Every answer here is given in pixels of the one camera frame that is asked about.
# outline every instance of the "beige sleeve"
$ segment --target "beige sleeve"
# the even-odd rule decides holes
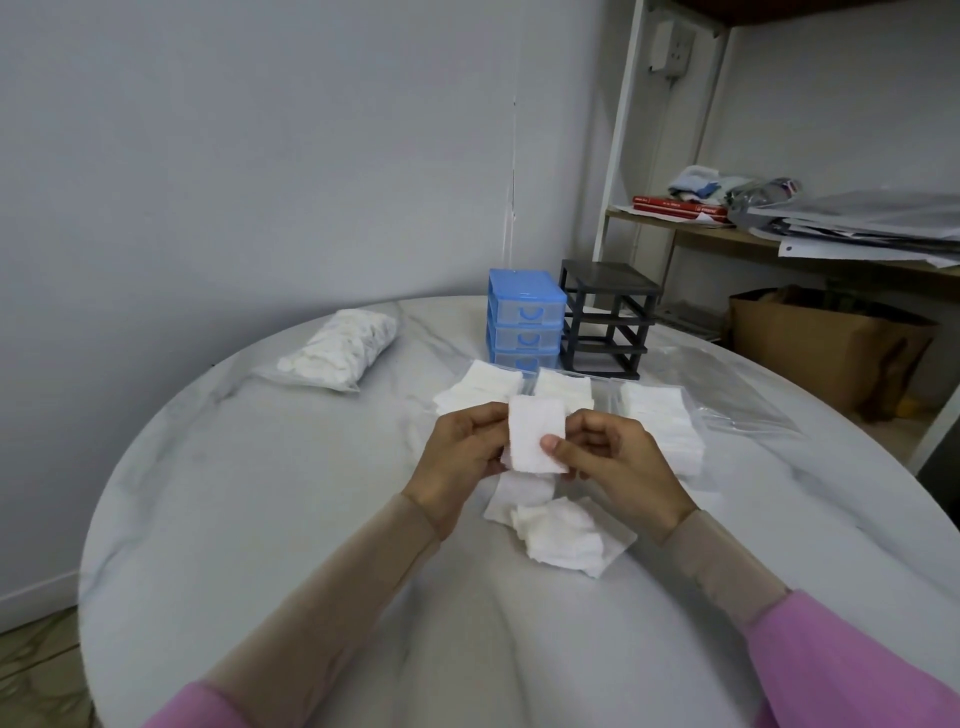
[[[687,516],[663,550],[741,631],[790,592],[706,511]]]
[[[440,546],[397,495],[204,678],[256,728],[300,728],[406,581]]]

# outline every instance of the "cardboard box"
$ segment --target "cardboard box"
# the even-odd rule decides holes
[[[844,414],[890,420],[937,330],[883,303],[799,286],[730,298],[727,345]]]

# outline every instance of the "person's left hand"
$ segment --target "person's left hand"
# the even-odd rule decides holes
[[[492,401],[438,418],[403,494],[415,502],[442,541],[481,478],[503,473],[500,453],[510,442],[507,405]]]

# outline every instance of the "drawer handle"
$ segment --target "drawer handle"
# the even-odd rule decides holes
[[[543,315],[542,306],[538,306],[536,308],[529,308],[529,309],[524,308],[523,306],[520,307],[520,318],[524,319],[525,321],[536,321],[542,315]]]

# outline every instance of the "round table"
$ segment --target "round table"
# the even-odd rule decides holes
[[[359,395],[251,376],[313,321],[188,386],[120,460],[84,546],[86,675],[107,728],[197,679],[397,492],[415,422],[472,358],[486,301],[372,306],[401,333]],[[960,690],[960,533],[877,443],[809,394],[664,327],[651,351],[709,350],[802,434],[707,433],[709,509],[794,588]],[[481,519],[391,605],[312,724],[743,726],[761,691],[744,644],[643,540],[598,580],[537,564]]]

